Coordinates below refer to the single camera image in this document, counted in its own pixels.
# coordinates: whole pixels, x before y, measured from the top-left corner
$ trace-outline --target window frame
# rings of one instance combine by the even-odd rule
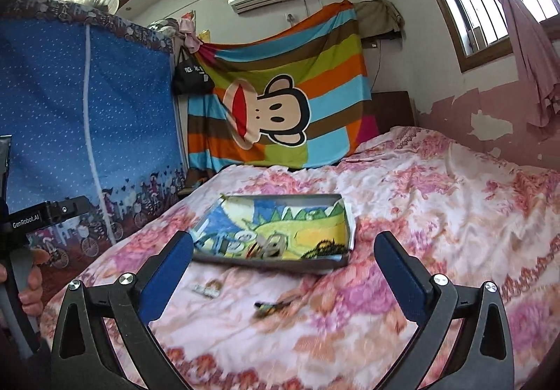
[[[443,19],[445,20],[447,29],[449,30],[453,47],[455,48],[457,55],[457,61],[462,73],[513,53],[510,37],[505,36],[490,44],[488,47],[467,55],[463,47],[463,41],[458,30],[457,23],[455,22],[447,0],[436,0],[436,2],[443,14]],[[463,5],[460,0],[457,1],[457,6],[459,9],[462,8]],[[560,39],[560,14],[543,20],[540,24],[551,41]]]

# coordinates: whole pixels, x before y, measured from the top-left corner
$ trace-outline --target cartoon monkey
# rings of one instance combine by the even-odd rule
[[[309,100],[287,74],[273,78],[262,95],[248,81],[237,79],[226,90],[223,104],[233,139],[243,149],[250,149],[262,134],[287,147],[298,147],[307,139]]]

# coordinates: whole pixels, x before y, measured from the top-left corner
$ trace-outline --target electrical wire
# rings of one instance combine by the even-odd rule
[[[307,17],[309,17],[309,8],[307,7],[307,2],[303,0],[303,3],[305,5],[305,11],[307,12]]]
[[[381,53],[382,52],[381,51],[382,50],[382,47],[381,47],[382,42],[381,42],[381,40],[379,40],[377,42],[377,44],[379,44],[379,65],[377,66],[377,72],[375,73],[375,79],[373,79],[373,85],[371,86],[371,91],[373,91],[373,87],[375,86],[375,81],[377,80],[377,75],[379,74],[379,70],[382,67],[382,53]]]

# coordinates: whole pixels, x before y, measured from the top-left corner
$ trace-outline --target peeling paint wall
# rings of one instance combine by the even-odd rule
[[[418,114],[418,121],[420,126],[440,131],[476,151],[519,165],[560,171],[560,116],[553,122],[552,136],[545,138],[537,128],[527,125],[524,97],[519,82],[487,91],[469,90],[458,98],[436,101],[430,113]],[[473,127],[472,117],[480,115],[489,117],[485,119],[488,127],[479,128],[479,123]],[[511,132],[504,133],[510,125]]]
[[[436,0],[390,1],[404,17],[404,38],[383,41],[375,91],[407,90],[420,126],[476,151],[560,170],[560,117],[547,139],[527,125],[528,92],[513,55],[461,73]]]

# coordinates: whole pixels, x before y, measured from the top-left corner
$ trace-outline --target gray handle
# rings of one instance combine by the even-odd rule
[[[21,358],[26,359],[38,348],[36,334],[39,326],[35,317],[23,313],[18,293],[27,289],[27,278],[33,267],[33,253],[29,248],[16,249],[10,253],[9,262],[5,264],[8,280],[5,284],[0,284],[0,311],[4,314]]]

